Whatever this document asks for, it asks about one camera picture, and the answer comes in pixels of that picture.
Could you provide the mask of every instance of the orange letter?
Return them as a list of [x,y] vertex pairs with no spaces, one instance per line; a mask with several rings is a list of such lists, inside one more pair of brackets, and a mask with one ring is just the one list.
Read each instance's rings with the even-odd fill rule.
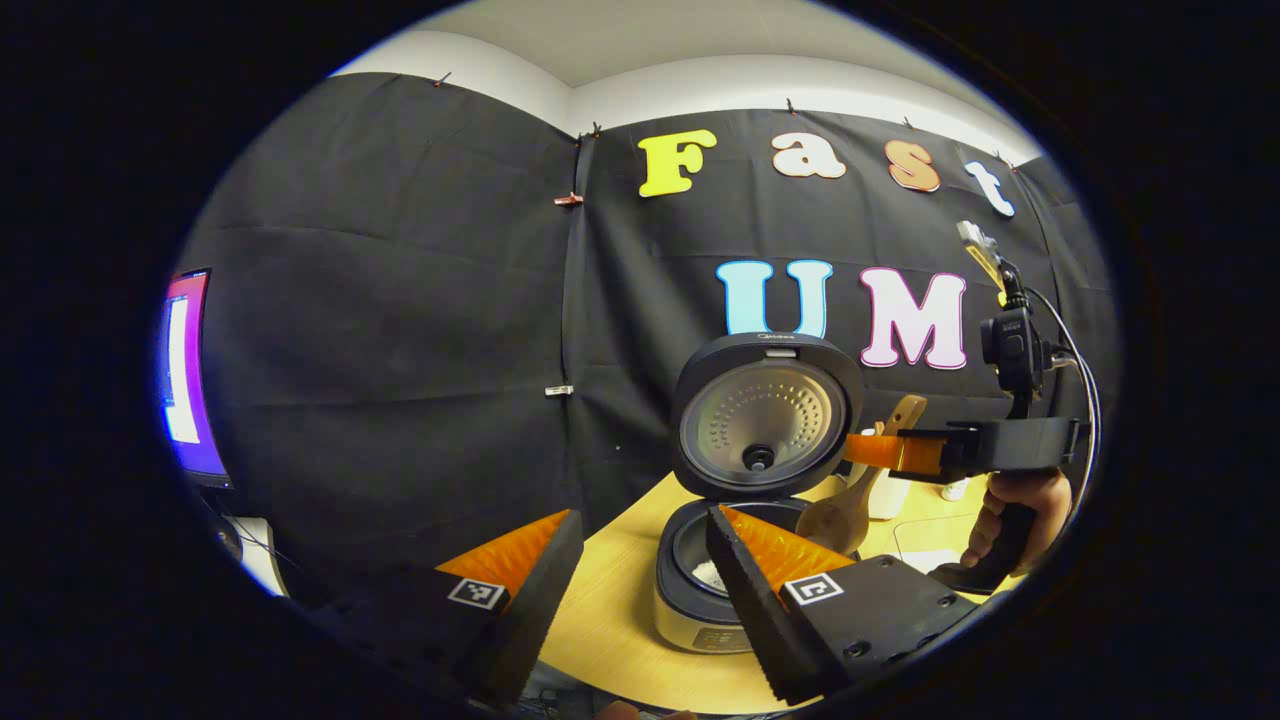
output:
[[933,156],[919,145],[891,140],[884,143],[884,156],[892,163],[888,174],[893,176],[897,184],[922,192],[933,192],[942,187],[942,178],[929,167]]

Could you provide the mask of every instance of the pink letter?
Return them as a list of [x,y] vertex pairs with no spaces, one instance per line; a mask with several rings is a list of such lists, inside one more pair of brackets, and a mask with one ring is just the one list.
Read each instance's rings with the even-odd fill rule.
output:
[[868,268],[860,278],[872,291],[872,343],[863,351],[864,365],[888,368],[897,364],[892,331],[911,365],[920,359],[924,343],[933,336],[933,347],[924,356],[925,364],[938,370],[964,368],[964,342],[960,332],[960,296],[964,278],[938,273],[929,281],[924,302],[919,306],[906,288],[906,282],[891,268]]

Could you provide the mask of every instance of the wooden table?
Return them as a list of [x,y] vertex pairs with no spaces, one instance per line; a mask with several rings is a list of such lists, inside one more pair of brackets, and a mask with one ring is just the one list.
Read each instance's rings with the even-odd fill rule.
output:
[[[814,501],[841,488],[832,477],[796,497]],[[897,518],[873,520],[859,552],[863,557],[897,555],[900,544],[905,552],[960,552],[968,544],[986,489],[986,477],[973,478],[964,498],[950,502],[942,500],[941,487],[911,483]],[[708,715],[785,710],[787,705],[773,697],[753,653],[681,650],[654,626],[658,541],[672,512],[694,500],[698,497],[668,474],[586,541],[539,659],[584,683],[644,705]],[[1006,579],[1000,589],[1016,583]]]

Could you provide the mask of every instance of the black curtain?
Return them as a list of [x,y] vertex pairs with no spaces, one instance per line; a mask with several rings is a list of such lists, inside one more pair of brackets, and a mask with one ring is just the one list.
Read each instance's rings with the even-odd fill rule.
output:
[[561,297],[573,140],[484,95],[330,78],[230,168],[210,268],[210,416],[291,592],[436,564],[570,505]]
[[[717,145],[685,172],[692,188],[640,197],[637,142],[694,129]],[[785,132],[829,141],[845,176],[782,176],[771,140]],[[929,151],[936,192],[892,179],[891,140]],[[1062,311],[1111,411],[1120,346],[1098,238],[1046,159],[1014,172],[901,124],[785,110],[660,118],[577,145],[448,83],[340,76],[215,191],[179,268],[211,270],[214,430],[244,506],[319,578],[317,597],[563,507],[594,533],[635,502],[669,471],[680,369],[727,332],[716,274],[727,261],[773,265],[765,320],[778,332],[800,320],[787,263],[829,263],[826,338],[854,357],[870,338],[861,270],[899,270],[916,302],[934,274],[963,277],[966,365],[864,366],[859,425],[908,392],[929,400],[920,427],[998,418],[1010,401],[978,338],[996,288],[955,228],[974,222]],[[1000,179],[1012,218],[965,172],[973,160]],[[553,202],[571,190],[582,205]],[[1036,322],[1057,336],[1047,313]],[[562,384],[572,395],[544,393]],[[1084,418],[1078,386],[1051,375],[1033,414]]]

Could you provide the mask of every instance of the computer monitor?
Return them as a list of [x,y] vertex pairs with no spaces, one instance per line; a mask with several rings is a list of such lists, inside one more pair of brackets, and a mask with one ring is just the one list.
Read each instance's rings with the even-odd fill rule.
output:
[[200,329],[209,272],[188,273],[169,284],[157,345],[160,402],[178,461],[205,487],[232,488],[214,445],[200,377]]

